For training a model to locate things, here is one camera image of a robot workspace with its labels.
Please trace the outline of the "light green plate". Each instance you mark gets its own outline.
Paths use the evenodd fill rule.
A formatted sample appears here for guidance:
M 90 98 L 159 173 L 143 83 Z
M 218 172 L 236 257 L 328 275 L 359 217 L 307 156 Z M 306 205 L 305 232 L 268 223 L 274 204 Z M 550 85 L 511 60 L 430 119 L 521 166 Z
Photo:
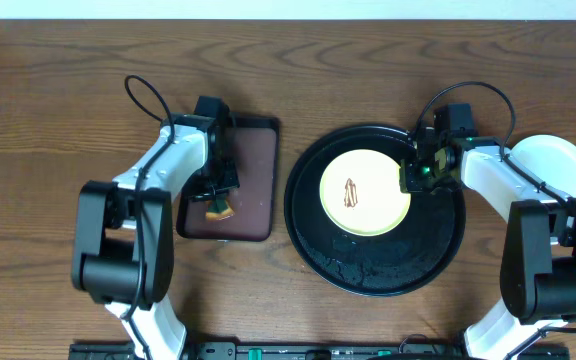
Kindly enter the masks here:
M 511 155 L 549 186 L 576 198 L 576 146 L 557 136 L 533 135 L 521 140 Z

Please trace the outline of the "green orange sponge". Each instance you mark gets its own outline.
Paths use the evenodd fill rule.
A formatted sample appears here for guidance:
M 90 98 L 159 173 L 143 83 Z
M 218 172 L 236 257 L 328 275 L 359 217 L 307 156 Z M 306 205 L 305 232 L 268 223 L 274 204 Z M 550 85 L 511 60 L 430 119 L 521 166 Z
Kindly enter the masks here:
M 226 197 L 218 197 L 207 201 L 206 204 L 205 219 L 207 221 L 220 221 L 234 215 L 234 210 Z

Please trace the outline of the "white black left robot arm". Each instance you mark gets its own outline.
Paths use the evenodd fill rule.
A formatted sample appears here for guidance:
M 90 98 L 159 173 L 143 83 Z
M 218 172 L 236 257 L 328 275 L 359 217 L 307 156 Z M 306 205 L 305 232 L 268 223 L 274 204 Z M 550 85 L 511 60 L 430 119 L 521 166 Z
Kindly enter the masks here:
M 192 114 L 167 114 L 154 145 L 110 182 L 81 189 L 71 280 L 116 316 L 141 359 L 178 359 L 187 336 L 167 295 L 174 266 L 172 205 L 178 196 L 230 210 L 239 185 L 228 150 L 233 117 L 202 96 Z

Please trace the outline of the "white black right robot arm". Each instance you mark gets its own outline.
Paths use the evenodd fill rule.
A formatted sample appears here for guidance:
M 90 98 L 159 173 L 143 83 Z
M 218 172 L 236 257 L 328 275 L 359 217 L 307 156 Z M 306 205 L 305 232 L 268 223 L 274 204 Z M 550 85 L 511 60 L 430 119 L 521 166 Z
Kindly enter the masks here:
M 500 301 L 463 334 L 466 356 L 516 359 L 550 333 L 576 334 L 576 197 L 518 162 L 506 144 L 479 136 L 467 104 L 417 124 L 400 169 L 404 193 L 469 188 L 506 221 Z

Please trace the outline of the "yellow plate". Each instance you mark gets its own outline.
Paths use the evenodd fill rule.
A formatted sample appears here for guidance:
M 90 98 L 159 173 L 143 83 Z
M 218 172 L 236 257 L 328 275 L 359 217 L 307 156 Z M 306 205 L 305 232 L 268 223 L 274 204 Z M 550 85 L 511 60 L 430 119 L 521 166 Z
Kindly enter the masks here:
M 411 195 L 400 189 L 400 164 L 369 149 L 334 158 L 320 179 L 319 197 L 328 218 L 342 230 L 373 237 L 397 227 L 406 217 Z

